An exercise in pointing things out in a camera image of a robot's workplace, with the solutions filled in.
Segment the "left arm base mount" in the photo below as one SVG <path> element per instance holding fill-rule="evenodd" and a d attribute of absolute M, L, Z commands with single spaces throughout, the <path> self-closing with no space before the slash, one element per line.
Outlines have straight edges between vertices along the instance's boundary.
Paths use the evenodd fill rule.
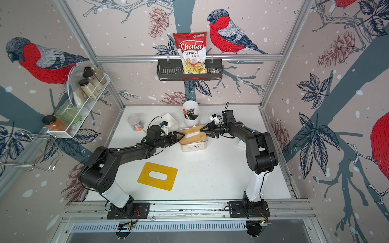
<path fill-rule="evenodd" d="M 147 219 L 150 211 L 149 202 L 135 202 L 132 197 L 124 205 L 123 208 L 115 206 L 110 203 L 110 209 L 108 210 L 108 220 L 136 220 Z"/>

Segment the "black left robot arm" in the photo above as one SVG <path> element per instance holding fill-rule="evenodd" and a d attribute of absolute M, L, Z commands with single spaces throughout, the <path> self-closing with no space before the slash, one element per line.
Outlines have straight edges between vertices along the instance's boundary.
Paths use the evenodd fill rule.
<path fill-rule="evenodd" d="M 177 131 L 166 134 L 160 126 L 152 125 L 141 142 L 134 146 L 98 147 L 84 164 L 79 174 L 79 181 L 87 189 L 92 189 L 103 196 L 116 209 L 131 215 L 133 197 L 115 181 L 119 167 L 129 162 L 149 159 L 157 153 L 158 148 L 170 147 L 184 137 L 183 133 Z"/>

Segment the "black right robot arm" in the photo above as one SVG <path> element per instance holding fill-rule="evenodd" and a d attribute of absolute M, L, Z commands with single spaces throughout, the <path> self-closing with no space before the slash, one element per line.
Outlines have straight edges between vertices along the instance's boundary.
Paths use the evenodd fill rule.
<path fill-rule="evenodd" d="M 211 138 L 218 138 L 225 133 L 237 137 L 245 143 L 248 167 L 253 171 L 255 181 L 244 192 L 243 203 L 259 203 L 264 200 L 264 187 L 268 176 L 278 165 L 279 159 L 271 135 L 261 133 L 245 126 L 242 122 L 230 122 L 217 125 L 214 121 L 200 129 Z"/>

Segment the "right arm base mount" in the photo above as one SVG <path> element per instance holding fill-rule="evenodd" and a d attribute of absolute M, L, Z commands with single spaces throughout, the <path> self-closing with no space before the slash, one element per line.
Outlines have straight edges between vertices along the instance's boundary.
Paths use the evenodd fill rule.
<path fill-rule="evenodd" d="M 241 201 L 228 202 L 231 218 L 269 218 L 270 211 L 265 200 L 251 202 L 244 198 Z"/>

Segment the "bamboo tissue box lid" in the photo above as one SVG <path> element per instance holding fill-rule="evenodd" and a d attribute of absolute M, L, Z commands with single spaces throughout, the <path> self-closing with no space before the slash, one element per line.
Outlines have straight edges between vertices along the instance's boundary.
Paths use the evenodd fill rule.
<path fill-rule="evenodd" d="M 184 134 L 184 138 L 182 138 L 179 143 L 181 145 L 187 145 L 205 141 L 207 135 L 200 131 L 202 128 L 204 128 L 204 125 L 198 125 L 189 129 L 181 129 L 180 133 Z"/>

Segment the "clear plastic tissue box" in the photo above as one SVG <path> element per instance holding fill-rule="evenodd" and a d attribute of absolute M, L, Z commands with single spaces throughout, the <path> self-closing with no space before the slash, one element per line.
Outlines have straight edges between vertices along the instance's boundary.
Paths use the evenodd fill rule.
<path fill-rule="evenodd" d="M 181 145 L 181 150 L 183 152 L 194 152 L 194 151 L 200 151 L 205 150 L 207 148 L 207 141 L 208 138 L 205 141 L 187 144 L 187 145 Z"/>

